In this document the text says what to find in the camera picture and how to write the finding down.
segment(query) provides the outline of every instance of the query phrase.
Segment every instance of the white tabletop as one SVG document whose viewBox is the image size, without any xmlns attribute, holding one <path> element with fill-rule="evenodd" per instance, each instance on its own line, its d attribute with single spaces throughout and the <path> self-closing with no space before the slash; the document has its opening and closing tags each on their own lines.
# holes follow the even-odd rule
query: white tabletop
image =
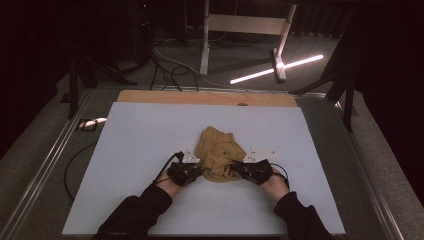
<svg viewBox="0 0 424 240">
<path fill-rule="evenodd" d="M 127 196 L 141 194 L 172 154 L 194 149 L 208 126 L 233 133 L 245 150 L 276 151 L 269 161 L 287 170 L 300 201 L 315 206 L 329 232 L 345 233 L 300 108 L 114 103 L 63 234 L 96 233 Z M 213 183 L 200 177 L 178 195 L 149 234 L 284 234 L 274 206 L 245 180 Z"/>
</svg>

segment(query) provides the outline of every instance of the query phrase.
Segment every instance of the person's right hand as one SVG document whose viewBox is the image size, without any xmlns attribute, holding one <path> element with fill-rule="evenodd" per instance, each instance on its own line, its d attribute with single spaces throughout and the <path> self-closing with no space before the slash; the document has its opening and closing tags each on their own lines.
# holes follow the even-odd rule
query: person's right hand
<svg viewBox="0 0 424 240">
<path fill-rule="evenodd" d="M 274 201 L 278 202 L 284 195 L 290 192 L 282 176 L 276 174 L 271 175 L 268 181 L 259 185 L 262 190 Z"/>
</svg>

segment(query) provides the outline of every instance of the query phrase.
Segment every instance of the person's right arm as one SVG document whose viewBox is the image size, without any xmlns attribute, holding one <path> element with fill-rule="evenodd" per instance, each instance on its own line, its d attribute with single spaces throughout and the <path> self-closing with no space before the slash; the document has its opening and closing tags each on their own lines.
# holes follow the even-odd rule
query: person's right arm
<svg viewBox="0 0 424 240">
<path fill-rule="evenodd" d="M 274 213 L 286 222 L 290 240 L 334 240 L 315 208 L 304 207 L 297 199 L 296 192 L 290 192 L 281 176 L 272 175 L 260 187 L 277 202 Z"/>
</svg>

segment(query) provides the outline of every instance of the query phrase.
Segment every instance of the person's left hand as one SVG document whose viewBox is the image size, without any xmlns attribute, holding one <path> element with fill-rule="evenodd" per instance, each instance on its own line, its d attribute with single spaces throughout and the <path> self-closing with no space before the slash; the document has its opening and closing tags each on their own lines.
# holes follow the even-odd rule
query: person's left hand
<svg viewBox="0 0 424 240">
<path fill-rule="evenodd" d="M 183 189 L 180 185 L 174 183 L 168 176 L 168 169 L 163 171 L 163 173 L 159 176 L 158 183 L 156 186 L 162 188 L 168 195 L 174 199 L 178 193 Z"/>
</svg>

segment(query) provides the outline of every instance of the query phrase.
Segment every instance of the brown cloth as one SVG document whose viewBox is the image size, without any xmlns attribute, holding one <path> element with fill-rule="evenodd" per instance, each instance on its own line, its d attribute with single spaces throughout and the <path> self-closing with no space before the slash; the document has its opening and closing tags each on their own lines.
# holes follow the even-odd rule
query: brown cloth
<svg viewBox="0 0 424 240">
<path fill-rule="evenodd" d="M 212 182 L 229 182 L 240 178 L 230 169 L 232 160 L 243 161 L 246 152 L 236 143 L 232 133 L 223 133 L 213 127 L 203 130 L 194 150 L 205 170 L 203 177 Z"/>
</svg>

